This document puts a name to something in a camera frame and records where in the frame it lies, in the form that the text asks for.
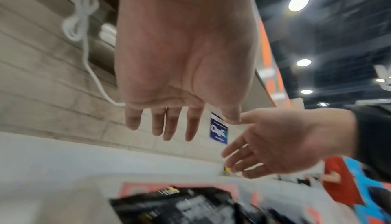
coiled white cable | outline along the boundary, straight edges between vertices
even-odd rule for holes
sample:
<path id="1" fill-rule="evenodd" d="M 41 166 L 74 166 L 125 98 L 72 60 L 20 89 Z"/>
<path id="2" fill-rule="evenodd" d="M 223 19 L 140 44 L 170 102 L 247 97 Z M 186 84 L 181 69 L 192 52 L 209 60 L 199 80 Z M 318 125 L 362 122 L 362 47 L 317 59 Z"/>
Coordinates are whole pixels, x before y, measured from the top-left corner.
<path id="1" fill-rule="evenodd" d="M 83 65 L 91 75 L 102 96 L 111 104 L 124 107 L 125 103 L 117 103 L 106 94 L 98 77 L 88 64 L 88 54 L 90 51 L 87 35 L 89 26 L 88 17 L 99 8 L 99 2 L 98 0 L 74 0 L 74 3 L 75 13 L 62 22 L 62 31 L 68 39 L 83 42 Z"/>

dark sleeve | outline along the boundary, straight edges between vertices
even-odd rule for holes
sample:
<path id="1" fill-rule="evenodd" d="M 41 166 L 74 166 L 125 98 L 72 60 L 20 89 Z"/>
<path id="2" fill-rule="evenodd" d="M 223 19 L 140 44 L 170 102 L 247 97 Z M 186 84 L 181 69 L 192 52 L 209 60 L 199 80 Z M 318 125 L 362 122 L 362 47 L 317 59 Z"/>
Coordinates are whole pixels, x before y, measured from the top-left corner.
<path id="1" fill-rule="evenodd" d="M 358 123 L 359 144 L 356 160 L 370 166 L 375 180 L 391 182 L 391 111 L 387 106 L 350 108 Z"/>

dark ceiling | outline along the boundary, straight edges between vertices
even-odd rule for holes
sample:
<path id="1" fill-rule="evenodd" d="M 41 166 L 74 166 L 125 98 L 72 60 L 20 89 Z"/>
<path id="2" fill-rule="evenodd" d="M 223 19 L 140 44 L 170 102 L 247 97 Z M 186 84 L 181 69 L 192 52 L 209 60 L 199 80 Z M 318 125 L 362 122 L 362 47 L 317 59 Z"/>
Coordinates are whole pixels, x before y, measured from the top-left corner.
<path id="1" fill-rule="evenodd" d="M 391 65 L 391 0 L 310 0 L 297 13 L 289 1 L 256 0 L 290 98 L 303 97 L 309 109 L 391 98 L 373 68 Z M 303 58 L 312 64 L 296 66 Z"/>

blue sign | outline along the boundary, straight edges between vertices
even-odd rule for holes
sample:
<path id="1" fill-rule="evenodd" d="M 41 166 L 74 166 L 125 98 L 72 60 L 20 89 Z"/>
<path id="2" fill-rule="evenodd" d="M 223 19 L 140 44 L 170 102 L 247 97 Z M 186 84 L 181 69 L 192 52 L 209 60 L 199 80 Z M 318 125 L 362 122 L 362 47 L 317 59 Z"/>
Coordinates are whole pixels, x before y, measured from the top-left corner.
<path id="1" fill-rule="evenodd" d="M 228 144 L 228 127 L 223 124 L 223 120 L 212 113 L 210 138 L 218 142 Z"/>

recessed light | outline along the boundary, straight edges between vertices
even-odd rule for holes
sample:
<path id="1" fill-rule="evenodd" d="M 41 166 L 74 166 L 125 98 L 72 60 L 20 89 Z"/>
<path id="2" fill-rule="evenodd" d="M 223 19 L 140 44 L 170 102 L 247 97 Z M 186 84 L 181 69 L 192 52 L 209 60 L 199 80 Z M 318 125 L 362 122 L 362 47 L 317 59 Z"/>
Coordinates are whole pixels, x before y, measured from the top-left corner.
<path id="1" fill-rule="evenodd" d="M 288 5 L 288 9 L 293 12 L 297 12 L 302 10 L 305 6 L 307 6 L 310 0 L 291 0 Z"/>
<path id="2" fill-rule="evenodd" d="M 300 93 L 302 94 L 312 94 L 314 91 L 312 90 L 309 90 L 309 89 L 304 89 L 304 90 L 301 90 Z"/>
<path id="3" fill-rule="evenodd" d="M 312 61 L 309 59 L 302 59 L 302 60 L 297 61 L 296 65 L 300 66 L 300 67 L 306 67 L 306 66 L 310 65 L 311 63 L 312 63 Z"/>
<path id="4" fill-rule="evenodd" d="M 328 106 L 330 105 L 329 103 L 325 103 L 325 102 L 319 102 L 318 103 L 318 106 L 321 106 L 321 107 L 325 107 L 325 106 Z"/>

